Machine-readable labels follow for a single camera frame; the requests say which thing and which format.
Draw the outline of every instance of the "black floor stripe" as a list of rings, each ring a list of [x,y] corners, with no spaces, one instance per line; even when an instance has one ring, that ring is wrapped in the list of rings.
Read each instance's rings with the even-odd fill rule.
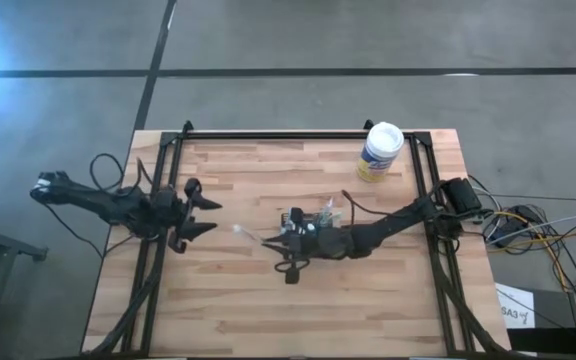
[[[161,65],[163,47],[158,51]],[[254,78],[331,76],[518,76],[576,75],[576,67],[530,68],[284,68],[284,69],[164,69],[164,70],[0,70],[0,78],[113,78],[148,77],[145,93],[156,78]]]
[[[145,77],[148,70],[0,70],[0,78]]]
[[[152,62],[150,63],[150,71],[148,73],[148,78],[146,79],[146,86],[144,87],[144,92],[141,96],[141,101],[139,102],[139,110],[137,110],[137,117],[135,118],[135,124],[133,127],[134,130],[143,130],[146,126],[148,110],[150,109],[150,102],[152,101],[152,95],[155,91],[155,83],[157,82],[161,59],[164,56],[164,48],[166,47],[172,14],[175,10],[176,4],[177,0],[168,0],[168,3],[166,4],[164,18],[161,22],[161,28],[159,29],[159,37],[157,38],[157,45],[155,46],[155,52],[152,56]]]
[[[172,78],[251,78],[328,76],[516,76],[576,75],[576,67],[531,68],[313,68],[313,69],[170,69],[159,77]]]

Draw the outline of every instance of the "plastic canister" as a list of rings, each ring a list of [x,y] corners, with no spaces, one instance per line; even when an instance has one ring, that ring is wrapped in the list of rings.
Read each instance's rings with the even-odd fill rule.
[[[370,129],[361,151],[357,174],[368,182],[381,181],[404,144],[404,134],[393,124],[380,122]]]

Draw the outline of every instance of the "wooden table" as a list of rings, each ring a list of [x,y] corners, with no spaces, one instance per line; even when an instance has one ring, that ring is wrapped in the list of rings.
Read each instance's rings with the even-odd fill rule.
[[[441,178],[466,177],[456,131],[431,133]],[[160,134],[135,133],[127,184],[136,179],[137,157],[153,171]],[[233,233],[239,224],[261,236],[276,235],[287,208],[316,211],[331,197],[343,213],[342,223],[348,223],[350,207],[342,189],[375,210],[392,212],[411,203],[417,191],[409,146],[378,184],[355,174],[362,146],[359,140],[185,141],[178,188],[188,177],[197,177],[204,195],[223,209],[196,212],[197,221],[219,227],[196,239],[184,255],[166,250],[150,355],[444,354],[423,226],[387,239],[366,259],[314,260],[299,284],[290,286],[273,270],[280,260],[277,253]],[[142,187],[149,190],[145,181]],[[377,218],[357,213],[358,221]],[[123,228],[113,229],[108,246],[126,235]],[[126,243],[104,260],[84,350],[97,345],[125,310],[138,248],[137,241]],[[462,237],[457,257],[468,305],[496,341],[509,348],[481,239]],[[455,314],[451,311],[459,337]],[[135,339],[141,337],[142,320],[137,319]]]

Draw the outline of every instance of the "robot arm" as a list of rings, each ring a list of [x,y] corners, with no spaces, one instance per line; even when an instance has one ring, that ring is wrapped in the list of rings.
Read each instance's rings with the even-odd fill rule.
[[[174,228],[168,245],[175,252],[183,253],[187,243],[217,226],[215,223],[198,223],[192,216],[195,207],[201,210],[221,208],[221,205],[205,199],[201,183],[191,178],[184,186],[187,201],[177,197],[171,187],[164,187],[152,196],[146,195],[138,186],[121,188],[113,193],[78,184],[65,172],[41,173],[30,196],[48,205],[71,204],[97,214],[110,225],[123,225],[142,239],[152,239],[162,229]]]
[[[444,205],[442,193],[448,200]],[[382,242],[413,225],[431,221],[434,230],[446,237],[458,237],[461,220],[480,214],[481,203],[466,179],[439,183],[432,191],[398,211],[372,224],[353,224],[335,228],[321,221],[307,221],[299,208],[291,208],[280,236],[266,239],[263,245],[280,253],[284,261],[275,270],[286,274],[287,284],[299,281],[299,271],[312,258],[341,260],[369,256]]]

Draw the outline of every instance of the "floor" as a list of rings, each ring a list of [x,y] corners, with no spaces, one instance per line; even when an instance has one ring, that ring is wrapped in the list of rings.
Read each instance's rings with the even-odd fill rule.
[[[155,82],[147,71],[576,67],[576,0],[178,0],[162,23],[174,3],[0,0],[0,232],[50,248],[45,262],[15,266],[0,309],[0,359],[77,353],[99,259],[28,191],[41,171],[89,183],[90,159],[108,152],[123,161],[135,125],[341,129],[372,119],[457,128],[469,171],[496,193],[576,197],[576,75]],[[111,167],[99,173],[117,176]],[[576,214],[576,202],[532,202],[552,219]],[[108,226],[95,216],[58,212],[103,246]],[[545,253],[490,260],[498,282],[558,289]]]

